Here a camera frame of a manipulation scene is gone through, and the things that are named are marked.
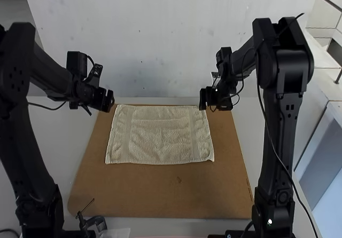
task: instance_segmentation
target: table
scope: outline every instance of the table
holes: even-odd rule
[[[28,100],[50,107],[58,106],[45,97],[28,97]],[[196,105],[198,98],[116,98],[119,104],[189,104]],[[65,229],[77,229],[78,221],[66,209],[72,182],[87,147],[97,111],[92,116],[82,109],[69,110],[65,105],[58,111],[37,107],[29,108],[31,123],[39,144],[45,165],[58,183],[64,200]],[[264,121],[258,99],[242,97],[234,107],[233,118],[245,161],[251,187],[255,187],[262,162]],[[297,179],[299,194],[307,205]],[[15,217],[14,195],[8,178],[0,166],[0,228],[14,228],[19,231]],[[206,237],[208,234],[223,234],[226,229],[243,229],[249,220],[205,220],[205,219],[154,219],[154,218],[107,218],[108,228],[131,228],[130,237],[182,235]],[[293,231],[297,238],[314,237],[310,222],[299,203],[296,204]]]

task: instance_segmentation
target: white wall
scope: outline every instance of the white wall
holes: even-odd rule
[[[28,0],[44,49],[65,65],[78,50],[104,65],[120,97],[195,97],[211,84],[215,54],[238,49],[255,18],[277,21],[314,0]],[[249,86],[242,96],[256,96]]]

